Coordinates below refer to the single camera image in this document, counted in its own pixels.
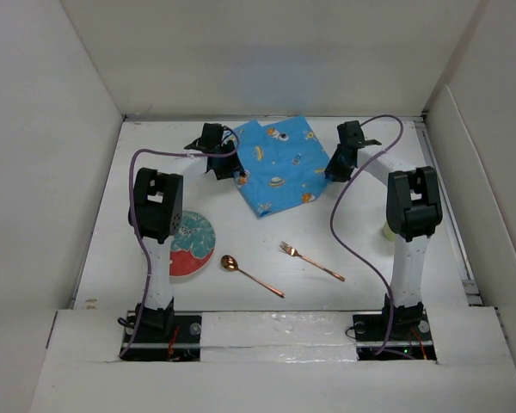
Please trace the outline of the blue space-print cloth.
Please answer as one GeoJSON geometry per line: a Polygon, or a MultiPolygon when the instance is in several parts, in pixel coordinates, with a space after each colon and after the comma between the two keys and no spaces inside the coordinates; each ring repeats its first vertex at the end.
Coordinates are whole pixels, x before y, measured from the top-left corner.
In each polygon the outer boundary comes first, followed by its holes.
{"type": "Polygon", "coordinates": [[[244,173],[234,181],[256,217],[318,199],[327,186],[329,156],[303,116],[262,126],[252,120],[234,129],[244,173]]]}

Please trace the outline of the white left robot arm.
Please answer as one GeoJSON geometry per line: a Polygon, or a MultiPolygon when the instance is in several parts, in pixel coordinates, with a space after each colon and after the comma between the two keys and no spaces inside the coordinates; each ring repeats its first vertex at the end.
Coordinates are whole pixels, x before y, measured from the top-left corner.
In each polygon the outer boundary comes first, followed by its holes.
{"type": "Polygon", "coordinates": [[[147,275],[142,311],[152,312],[144,322],[144,330],[156,341],[165,341],[174,333],[174,319],[165,314],[174,293],[169,281],[170,244],[182,221],[184,177],[152,168],[136,168],[138,157],[181,157],[205,161],[206,171],[217,177],[232,177],[241,172],[237,150],[237,133],[218,123],[206,123],[201,135],[185,147],[183,153],[138,149],[129,166],[128,222],[144,253],[147,275]]]}

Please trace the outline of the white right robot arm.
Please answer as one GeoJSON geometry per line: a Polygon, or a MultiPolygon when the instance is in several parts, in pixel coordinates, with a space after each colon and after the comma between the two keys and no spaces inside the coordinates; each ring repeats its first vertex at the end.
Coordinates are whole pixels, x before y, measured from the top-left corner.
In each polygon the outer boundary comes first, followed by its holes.
{"type": "Polygon", "coordinates": [[[407,312],[421,301],[421,280],[427,246],[442,221],[442,206],[435,168],[414,166],[389,153],[376,139],[367,139],[358,121],[337,127],[339,144],[325,176],[332,182],[350,182],[363,171],[387,189],[385,222],[395,235],[395,256],[390,280],[390,304],[396,309],[380,318],[380,328],[392,339],[411,329],[407,312]]]}

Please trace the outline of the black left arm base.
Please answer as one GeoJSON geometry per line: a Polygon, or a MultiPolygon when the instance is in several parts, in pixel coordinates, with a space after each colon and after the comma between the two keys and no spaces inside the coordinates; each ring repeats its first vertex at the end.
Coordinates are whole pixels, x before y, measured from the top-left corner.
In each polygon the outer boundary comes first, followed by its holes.
{"type": "Polygon", "coordinates": [[[202,314],[144,308],[135,330],[141,304],[117,323],[123,328],[119,358],[123,361],[193,362],[200,360],[202,314]]]}

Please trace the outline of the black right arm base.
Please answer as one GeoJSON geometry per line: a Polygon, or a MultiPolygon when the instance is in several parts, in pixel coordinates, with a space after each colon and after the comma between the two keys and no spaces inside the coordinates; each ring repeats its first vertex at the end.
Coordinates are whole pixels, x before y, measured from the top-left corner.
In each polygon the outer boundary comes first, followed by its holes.
{"type": "Polygon", "coordinates": [[[420,302],[393,306],[388,296],[377,312],[358,312],[345,334],[356,344],[359,361],[435,361],[427,312],[420,302]]]}

